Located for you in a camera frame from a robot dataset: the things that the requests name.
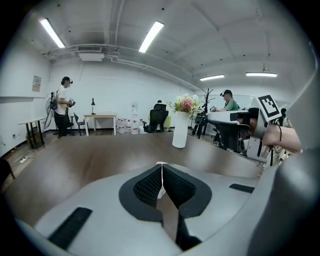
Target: green shirt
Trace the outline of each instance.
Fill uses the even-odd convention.
[[[239,110],[240,107],[238,103],[236,103],[234,100],[231,100],[228,102],[228,104],[224,107],[226,111],[236,111]]]

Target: ceiling light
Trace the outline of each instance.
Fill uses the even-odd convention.
[[[141,53],[145,53],[146,50],[148,49],[149,45],[151,44],[151,42],[153,41],[153,39],[155,39],[156,35],[159,33],[159,31],[162,29],[162,27],[164,26],[163,23],[160,23],[159,21],[156,21],[152,28],[150,29],[149,33],[146,35],[139,52]]]
[[[206,80],[210,80],[210,79],[216,79],[216,78],[224,78],[225,76],[223,74],[219,74],[219,75],[214,75],[214,76],[209,76],[209,77],[204,77],[204,78],[200,78],[200,81],[206,81]]]
[[[259,72],[250,72],[246,73],[247,77],[270,77],[276,78],[278,74],[276,73],[259,73]]]
[[[42,19],[40,20],[41,25],[44,27],[44,29],[48,32],[50,37],[53,39],[53,41],[58,45],[59,48],[65,48],[64,43],[60,40],[59,36],[51,26],[48,19]]]

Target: flower vase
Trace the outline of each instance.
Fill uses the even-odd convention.
[[[177,111],[175,113],[175,127],[172,145],[178,149],[182,149],[186,146],[188,121],[189,114],[187,112]]]

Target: white desk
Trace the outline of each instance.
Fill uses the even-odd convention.
[[[89,118],[93,118],[93,128],[96,130],[97,123],[96,118],[113,118],[113,135],[116,135],[116,113],[108,112],[106,114],[85,114],[84,115],[84,126],[85,126],[85,133],[87,136],[89,136],[88,131],[88,120]]]
[[[34,133],[34,128],[32,126],[33,122],[37,122],[41,143],[42,143],[42,145],[45,144],[44,138],[42,137],[41,127],[40,127],[40,120],[43,120],[43,119],[46,119],[46,117],[44,116],[44,117],[34,118],[34,119],[31,119],[31,120],[27,120],[27,121],[23,121],[23,122],[19,122],[18,123],[18,125],[25,125],[26,126],[26,131],[27,131],[28,138],[29,138],[29,141],[30,141],[30,146],[31,146],[32,149],[34,149],[35,146],[36,146],[36,137],[35,137],[35,133]],[[32,133],[32,138],[33,138],[34,145],[33,145],[32,140],[31,140],[29,124],[31,126],[31,133]]]

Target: office chair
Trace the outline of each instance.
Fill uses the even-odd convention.
[[[80,136],[82,136],[82,135],[81,135],[81,129],[80,129],[80,126],[84,126],[84,125],[85,125],[85,120],[83,120],[83,121],[81,121],[81,122],[78,122],[79,117],[76,115],[76,113],[73,113],[73,114],[74,114],[75,122],[76,122],[76,124],[78,125],[78,130],[79,130]]]
[[[72,134],[73,136],[75,136],[75,132],[74,132],[74,131],[68,130],[68,128],[71,128],[72,126],[74,126],[74,117],[71,116],[71,121],[70,121],[68,112],[69,112],[69,108],[67,107],[66,110],[65,110],[65,114],[66,114],[66,116],[68,117],[68,118],[67,118],[68,122],[66,123],[66,128],[67,128],[66,133],[67,133],[67,134]]]
[[[166,104],[162,104],[162,103],[157,103],[154,105],[153,109],[154,110],[161,110],[161,111],[166,111],[167,105]]]
[[[164,122],[169,114],[169,111],[167,110],[156,110],[152,109],[150,110],[150,123],[149,125],[146,125],[147,122],[143,122],[143,130],[146,133],[156,133],[157,127],[160,125],[160,132],[163,133],[165,131],[164,128]]]

